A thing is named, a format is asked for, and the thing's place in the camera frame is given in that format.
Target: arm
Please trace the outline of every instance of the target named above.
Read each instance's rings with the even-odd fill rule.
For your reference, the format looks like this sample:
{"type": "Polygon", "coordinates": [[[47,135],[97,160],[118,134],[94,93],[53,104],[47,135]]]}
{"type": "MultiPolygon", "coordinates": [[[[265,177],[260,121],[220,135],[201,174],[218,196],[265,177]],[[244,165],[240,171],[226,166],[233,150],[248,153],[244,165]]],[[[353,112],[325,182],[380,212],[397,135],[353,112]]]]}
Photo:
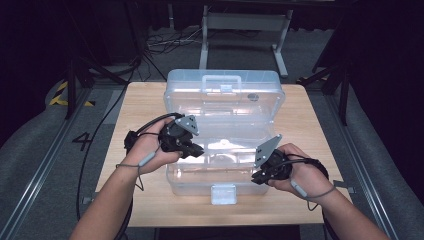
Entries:
{"type": "MultiPolygon", "coordinates": [[[[162,120],[146,131],[159,133],[165,123],[171,120],[162,120]]],[[[156,135],[142,135],[122,163],[137,165],[141,159],[158,148],[153,159],[141,168],[141,174],[155,171],[164,164],[178,160],[178,152],[165,153],[158,144],[156,135]]],[[[115,169],[78,222],[70,239],[113,239],[130,206],[138,174],[138,169],[133,167],[115,169]]]]}
{"type": "MultiPolygon", "coordinates": [[[[309,157],[293,144],[283,145],[279,147],[279,150],[286,154],[309,157]]],[[[318,196],[333,187],[321,171],[309,164],[293,164],[290,178],[295,180],[310,196],[318,196]]],[[[297,191],[291,186],[290,179],[269,180],[268,184],[276,189],[299,196],[297,191]]],[[[322,197],[315,198],[314,202],[321,205],[327,220],[340,239],[388,239],[374,223],[337,189],[322,197]]]]}

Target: plastic storage box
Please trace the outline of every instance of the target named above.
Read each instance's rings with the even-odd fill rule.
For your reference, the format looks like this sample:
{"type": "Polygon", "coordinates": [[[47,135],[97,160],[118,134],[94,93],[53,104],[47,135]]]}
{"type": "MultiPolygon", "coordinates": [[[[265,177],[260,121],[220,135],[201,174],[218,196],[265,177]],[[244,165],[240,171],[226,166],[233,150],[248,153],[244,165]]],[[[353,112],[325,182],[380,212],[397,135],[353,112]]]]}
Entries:
{"type": "Polygon", "coordinates": [[[200,133],[193,142],[205,150],[198,158],[167,165],[172,191],[215,194],[212,202],[217,204],[227,204],[237,194],[266,193],[268,186],[251,182],[255,151],[275,136],[273,119],[284,99],[274,71],[171,71],[164,94],[166,110],[196,116],[200,133]]]}

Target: forearm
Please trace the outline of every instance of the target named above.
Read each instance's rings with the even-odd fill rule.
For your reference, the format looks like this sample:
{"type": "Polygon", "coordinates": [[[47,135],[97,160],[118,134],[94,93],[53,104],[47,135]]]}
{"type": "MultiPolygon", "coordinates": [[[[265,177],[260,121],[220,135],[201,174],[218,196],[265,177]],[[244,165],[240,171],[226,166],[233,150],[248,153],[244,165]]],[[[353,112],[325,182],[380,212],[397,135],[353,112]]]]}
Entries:
{"type": "Polygon", "coordinates": [[[71,239],[113,239],[128,211],[137,169],[117,168],[78,222],[71,239]]]}
{"type": "Polygon", "coordinates": [[[325,217],[340,239],[388,239],[339,191],[333,191],[321,201],[325,217]]]}

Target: box lid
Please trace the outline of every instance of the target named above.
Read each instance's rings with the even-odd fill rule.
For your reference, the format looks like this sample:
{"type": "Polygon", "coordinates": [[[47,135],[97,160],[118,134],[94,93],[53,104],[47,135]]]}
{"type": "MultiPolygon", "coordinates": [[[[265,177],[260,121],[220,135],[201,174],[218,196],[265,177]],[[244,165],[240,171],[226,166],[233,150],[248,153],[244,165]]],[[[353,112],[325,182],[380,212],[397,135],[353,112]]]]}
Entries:
{"type": "Polygon", "coordinates": [[[164,95],[168,112],[198,122],[272,121],[284,99],[278,74],[257,70],[172,70],[164,95]]]}

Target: box latch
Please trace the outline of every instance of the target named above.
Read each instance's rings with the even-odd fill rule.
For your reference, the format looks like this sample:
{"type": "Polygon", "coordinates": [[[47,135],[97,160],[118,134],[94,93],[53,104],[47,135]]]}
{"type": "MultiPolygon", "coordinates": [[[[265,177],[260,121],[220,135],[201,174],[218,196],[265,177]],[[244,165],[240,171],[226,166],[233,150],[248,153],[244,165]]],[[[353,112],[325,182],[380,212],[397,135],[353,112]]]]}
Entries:
{"type": "Polygon", "coordinates": [[[237,190],[234,184],[214,184],[211,187],[213,205],[229,205],[237,203],[237,190]]]}

